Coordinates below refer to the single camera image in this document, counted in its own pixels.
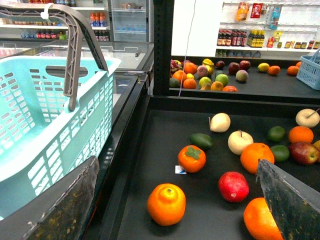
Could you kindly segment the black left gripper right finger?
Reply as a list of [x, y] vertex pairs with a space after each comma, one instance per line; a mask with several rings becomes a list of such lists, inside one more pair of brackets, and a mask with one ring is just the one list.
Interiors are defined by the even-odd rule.
[[259, 180], [267, 206], [285, 240], [320, 238], [320, 193], [266, 159]]

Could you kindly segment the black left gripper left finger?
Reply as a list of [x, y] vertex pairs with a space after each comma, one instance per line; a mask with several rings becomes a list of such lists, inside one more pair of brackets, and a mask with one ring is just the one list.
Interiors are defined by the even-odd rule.
[[94, 192], [99, 160], [91, 156], [84, 162], [72, 184], [58, 200], [31, 225], [23, 240], [77, 240], [83, 231]]

